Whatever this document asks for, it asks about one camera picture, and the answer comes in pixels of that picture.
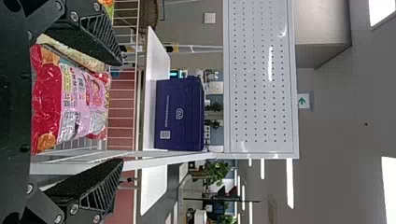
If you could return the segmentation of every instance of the packaged food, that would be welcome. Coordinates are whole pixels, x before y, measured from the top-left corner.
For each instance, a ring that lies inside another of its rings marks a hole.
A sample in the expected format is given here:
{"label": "packaged food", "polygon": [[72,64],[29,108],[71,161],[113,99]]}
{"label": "packaged food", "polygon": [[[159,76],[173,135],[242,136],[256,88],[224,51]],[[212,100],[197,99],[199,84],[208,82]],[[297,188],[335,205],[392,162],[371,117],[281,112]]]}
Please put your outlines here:
{"label": "packaged food", "polygon": [[39,45],[32,47],[31,55],[37,73],[33,153],[88,134],[104,138],[100,133],[106,129],[109,75],[83,71]]}

